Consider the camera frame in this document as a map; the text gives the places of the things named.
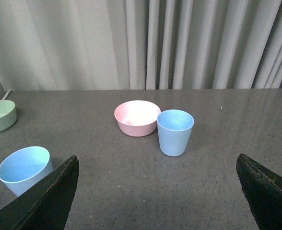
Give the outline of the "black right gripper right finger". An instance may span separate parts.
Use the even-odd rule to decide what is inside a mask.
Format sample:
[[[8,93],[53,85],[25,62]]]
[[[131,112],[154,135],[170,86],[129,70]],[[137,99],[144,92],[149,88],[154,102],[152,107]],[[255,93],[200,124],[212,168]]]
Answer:
[[[250,211],[260,230],[282,230],[282,177],[245,154],[236,172]]]

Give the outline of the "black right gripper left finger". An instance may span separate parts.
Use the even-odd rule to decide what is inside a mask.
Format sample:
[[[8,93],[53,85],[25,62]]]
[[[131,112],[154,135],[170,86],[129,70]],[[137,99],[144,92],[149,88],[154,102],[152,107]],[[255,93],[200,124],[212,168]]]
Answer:
[[[71,156],[0,210],[0,230],[62,230],[76,193],[79,161]]]

